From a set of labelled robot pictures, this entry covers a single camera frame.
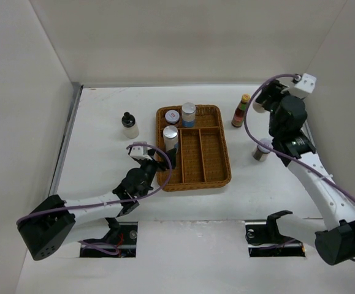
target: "can lid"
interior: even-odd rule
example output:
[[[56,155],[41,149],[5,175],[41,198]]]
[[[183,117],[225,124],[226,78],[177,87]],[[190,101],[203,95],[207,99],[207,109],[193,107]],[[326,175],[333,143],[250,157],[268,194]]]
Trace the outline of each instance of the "can lid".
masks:
[[[270,147],[270,148],[273,148],[273,145],[272,145],[272,141],[268,138],[263,138],[263,139],[260,139],[259,140],[262,144],[265,144],[266,146]],[[258,149],[263,152],[263,153],[270,153],[271,151],[264,148],[263,146],[261,145],[258,145]]]
[[[124,127],[133,127],[135,124],[135,117],[129,112],[124,112],[124,116],[121,118],[121,123]]]
[[[183,110],[184,113],[190,115],[191,113],[194,113],[196,111],[196,106],[191,102],[187,102],[183,104],[181,109]]]
[[[169,110],[165,114],[165,119],[168,123],[175,124],[180,119],[180,115],[178,114],[178,112],[176,110]]]
[[[164,129],[163,134],[164,134],[165,138],[173,139],[173,138],[177,137],[178,130],[177,130],[177,128],[175,126],[167,126]]]
[[[244,95],[241,97],[241,101],[244,102],[244,103],[249,102],[250,99],[251,99],[251,96],[248,95],[248,94],[244,94]]]

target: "bottle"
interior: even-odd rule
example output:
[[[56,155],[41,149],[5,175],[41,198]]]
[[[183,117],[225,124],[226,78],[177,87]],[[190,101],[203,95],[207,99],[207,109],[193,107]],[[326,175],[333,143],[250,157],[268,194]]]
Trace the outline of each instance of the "bottle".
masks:
[[[165,151],[178,149],[178,129],[175,126],[167,126],[162,132],[165,143]]]
[[[247,103],[250,101],[250,99],[251,99],[251,96],[249,96],[248,94],[244,94],[241,97],[241,101],[234,112],[232,126],[241,127],[243,125],[245,107],[246,107]]]
[[[177,124],[180,119],[180,115],[178,114],[178,112],[176,110],[169,110],[165,114],[165,119],[168,124],[171,124],[171,125]]]
[[[263,138],[263,139],[260,139],[259,141],[268,147],[271,147],[271,148],[273,147],[270,139]],[[252,153],[252,156],[257,161],[265,161],[270,152],[271,152],[270,150],[264,148],[263,146],[257,145],[255,148],[255,151],[253,151],[253,153]]]
[[[129,112],[124,112],[124,116],[121,119],[123,124],[123,133],[130,139],[134,139],[139,136],[138,125],[135,122],[135,117]]]
[[[183,127],[195,126],[196,106],[193,103],[184,103],[181,107],[181,118]]]

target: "wooden tray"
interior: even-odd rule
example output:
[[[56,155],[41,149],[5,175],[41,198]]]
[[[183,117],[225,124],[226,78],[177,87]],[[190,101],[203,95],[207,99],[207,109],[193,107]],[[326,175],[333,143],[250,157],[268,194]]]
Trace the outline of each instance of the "wooden tray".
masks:
[[[157,146],[165,150],[162,131],[169,124],[165,120],[168,110],[180,114],[177,125],[179,150],[177,166],[164,191],[183,191],[219,188],[231,181],[231,165],[222,125],[221,112],[215,105],[196,105],[195,127],[182,127],[181,106],[163,107],[157,111]],[[168,171],[157,173],[158,184],[167,178]]]

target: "blue label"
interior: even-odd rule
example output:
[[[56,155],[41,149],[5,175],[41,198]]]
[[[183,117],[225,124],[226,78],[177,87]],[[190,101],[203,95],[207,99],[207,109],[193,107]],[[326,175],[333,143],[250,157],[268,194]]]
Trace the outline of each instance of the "blue label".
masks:
[[[194,127],[195,126],[195,119],[193,121],[184,121],[183,120],[183,127]]]

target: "table surface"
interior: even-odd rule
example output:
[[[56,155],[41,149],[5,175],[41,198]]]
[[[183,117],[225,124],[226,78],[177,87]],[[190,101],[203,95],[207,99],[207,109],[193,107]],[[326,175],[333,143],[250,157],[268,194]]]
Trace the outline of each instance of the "table surface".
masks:
[[[350,294],[355,263],[249,258],[241,221],[139,222],[136,258],[77,258],[79,243],[40,262],[27,254],[16,294]]]
[[[136,258],[77,258],[78,243],[41,262],[27,253],[17,294],[355,293],[355,263],[328,266],[311,247],[306,248],[307,258],[248,256],[240,220],[265,219],[284,209],[321,217],[281,161],[274,155],[255,161],[255,144],[243,129],[231,126],[241,95],[252,94],[256,87],[84,89],[58,187],[62,198],[92,197],[116,187],[137,165],[125,147],[133,141],[155,143],[157,109],[184,102],[214,104],[221,110],[232,181],[220,189],[162,191],[119,218],[140,221]],[[125,111],[139,123],[135,140],[121,133]],[[258,138],[268,137],[268,122],[266,114],[248,114]]]
[[[257,162],[255,144],[243,128],[231,126],[234,110],[244,93],[257,85],[211,85],[84,89],[80,98],[58,194],[80,199],[102,195],[119,185],[137,166],[126,147],[134,141],[156,142],[156,111],[161,107],[213,104],[224,124],[232,181],[219,189],[161,191],[140,203],[122,221],[218,221],[265,219],[288,209],[301,217],[321,217],[311,198],[274,154]],[[122,134],[121,117],[131,112],[140,134],[130,140]],[[268,137],[269,114],[251,110],[248,124],[258,138]],[[153,186],[158,187],[156,180]]]

